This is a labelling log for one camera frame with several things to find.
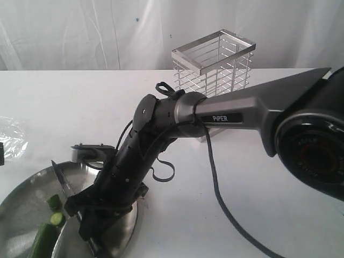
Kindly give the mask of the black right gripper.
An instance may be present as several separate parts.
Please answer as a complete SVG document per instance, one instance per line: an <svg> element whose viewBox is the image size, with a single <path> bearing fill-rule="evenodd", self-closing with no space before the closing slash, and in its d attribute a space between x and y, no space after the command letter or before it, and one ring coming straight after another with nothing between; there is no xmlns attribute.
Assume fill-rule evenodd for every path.
<svg viewBox="0 0 344 258"><path fill-rule="evenodd" d="M146 172L122 174L98 173L94 183L69 197L64 205L72 217L81 212L78 233L84 241L100 238L121 217L132 211L132 205L145 196L148 187L143 183Z"/></svg>

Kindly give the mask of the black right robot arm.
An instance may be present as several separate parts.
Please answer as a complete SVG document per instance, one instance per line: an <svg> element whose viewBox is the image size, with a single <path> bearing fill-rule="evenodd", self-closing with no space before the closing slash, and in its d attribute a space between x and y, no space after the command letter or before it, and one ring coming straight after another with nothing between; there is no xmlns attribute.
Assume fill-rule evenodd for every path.
<svg viewBox="0 0 344 258"><path fill-rule="evenodd" d="M70 216L81 212L79 235L101 235L129 213L159 154L179 138L206 136L211 128L256 130L269 156L294 177L343 200L343 69L312 69L253 87L206 97L160 82L163 99L146 95L124 142L93 146L104 152L94 183L68 198Z"/></svg>

